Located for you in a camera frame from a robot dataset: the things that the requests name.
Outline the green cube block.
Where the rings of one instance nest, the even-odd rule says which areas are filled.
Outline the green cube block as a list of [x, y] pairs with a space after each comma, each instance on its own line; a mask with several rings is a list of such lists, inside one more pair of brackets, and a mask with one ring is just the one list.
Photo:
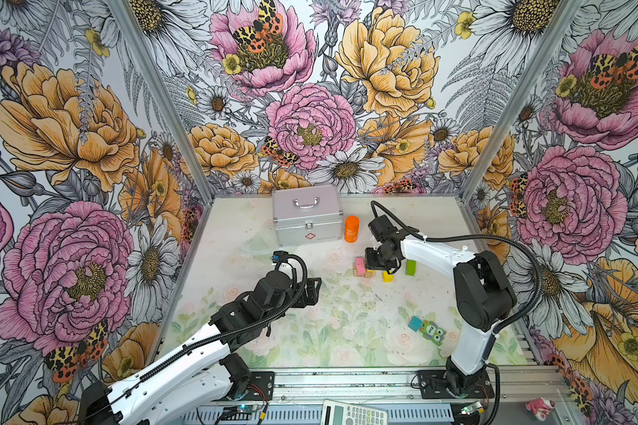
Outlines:
[[405, 274], [407, 276], [416, 275], [416, 262], [414, 260], [406, 260]]

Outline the pink rectangular block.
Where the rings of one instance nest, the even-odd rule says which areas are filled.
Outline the pink rectangular block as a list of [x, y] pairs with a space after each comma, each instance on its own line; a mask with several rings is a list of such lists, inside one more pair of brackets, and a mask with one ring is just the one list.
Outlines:
[[367, 269], [365, 265], [365, 261], [363, 257], [358, 257], [354, 261], [354, 273], [357, 277], [365, 277], [367, 274]]

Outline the teal cube block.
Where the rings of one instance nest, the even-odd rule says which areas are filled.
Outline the teal cube block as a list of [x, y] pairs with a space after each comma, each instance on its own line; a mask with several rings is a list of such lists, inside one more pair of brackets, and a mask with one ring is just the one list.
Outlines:
[[409, 321], [408, 327], [414, 332], [420, 332], [424, 327], [424, 321], [417, 316], [413, 316]]

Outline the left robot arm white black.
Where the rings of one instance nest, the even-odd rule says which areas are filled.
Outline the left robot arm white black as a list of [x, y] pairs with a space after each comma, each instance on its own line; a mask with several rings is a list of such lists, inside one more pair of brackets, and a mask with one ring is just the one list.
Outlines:
[[204, 402], [238, 400], [252, 373], [237, 350], [271, 333], [292, 308], [314, 306], [322, 279], [296, 254], [277, 251], [253, 290], [223, 305], [194, 335], [151, 365], [83, 392], [78, 424], [168, 424]]

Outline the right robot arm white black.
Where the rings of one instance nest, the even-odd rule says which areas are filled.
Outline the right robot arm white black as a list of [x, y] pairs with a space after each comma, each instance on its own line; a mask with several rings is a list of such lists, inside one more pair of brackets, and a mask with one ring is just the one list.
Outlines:
[[478, 235], [425, 237], [409, 227], [396, 228], [384, 215], [374, 218], [369, 230], [377, 247], [365, 250], [368, 269], [394, 273], [404, 261], [413, 260], [452, 278], [463, 324], [440, 385], [450, 396], [461, 398], [482, 379], [499, 325], [507, 322], [517, 304], [500, 261], [490, 251], [475, 253], [450, 245]]

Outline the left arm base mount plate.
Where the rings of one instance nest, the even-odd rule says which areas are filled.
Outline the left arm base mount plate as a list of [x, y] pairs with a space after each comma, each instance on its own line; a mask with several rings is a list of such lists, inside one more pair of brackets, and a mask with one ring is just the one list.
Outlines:
[[246, 389], [237, 400], [269, 402], [273, 400], [276, 374], [272, 371], [253, 371]]

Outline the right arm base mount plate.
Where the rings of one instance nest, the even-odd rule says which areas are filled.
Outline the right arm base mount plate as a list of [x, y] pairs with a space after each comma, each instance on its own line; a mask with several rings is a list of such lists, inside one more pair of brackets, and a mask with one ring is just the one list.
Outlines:
[[494, 398], [494, 388], [486, 370], [480, 370], [475, 375], [463, 375], [454, 370], [419, 370], [411, 380], [410, 386], [419, 390], [423, 400]]

